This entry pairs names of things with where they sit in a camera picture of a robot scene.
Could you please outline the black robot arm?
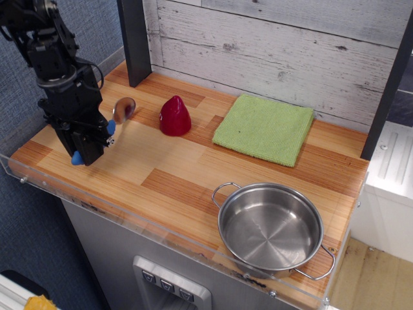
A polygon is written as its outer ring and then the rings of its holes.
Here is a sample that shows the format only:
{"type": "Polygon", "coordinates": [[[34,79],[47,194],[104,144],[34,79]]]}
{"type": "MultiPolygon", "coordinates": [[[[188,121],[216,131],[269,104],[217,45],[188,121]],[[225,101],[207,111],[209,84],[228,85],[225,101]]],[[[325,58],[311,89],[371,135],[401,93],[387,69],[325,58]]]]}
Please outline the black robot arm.
{"type": "Polygon", "coordinates": [[[1,33],[36,74],[46,96],[37,104],[72,159],[93,164],[113,144],[114,121],[99,111],[103,100],[97,65],[77,56],[75,34],[55,1],[1,1],[1,33]]]}

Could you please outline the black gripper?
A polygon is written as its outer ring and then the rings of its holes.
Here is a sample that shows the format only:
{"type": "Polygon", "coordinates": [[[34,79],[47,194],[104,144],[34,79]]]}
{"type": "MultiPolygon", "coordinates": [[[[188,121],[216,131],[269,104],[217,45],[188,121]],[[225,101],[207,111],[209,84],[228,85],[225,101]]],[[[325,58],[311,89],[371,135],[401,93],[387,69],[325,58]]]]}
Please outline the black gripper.
{"type": "Polygon", "coordinates": [[[103,147],[114,142],[108,133],[108,121],[99,111],[104,77],[101,76],[101,82],[97,82],[93,70],[96,66],[77,57],[62,77],[37,78],[38,86],[47,96],[39,100],[38,105],[72,157],[72,165],[93,164],[103,155],[103,147]]]}

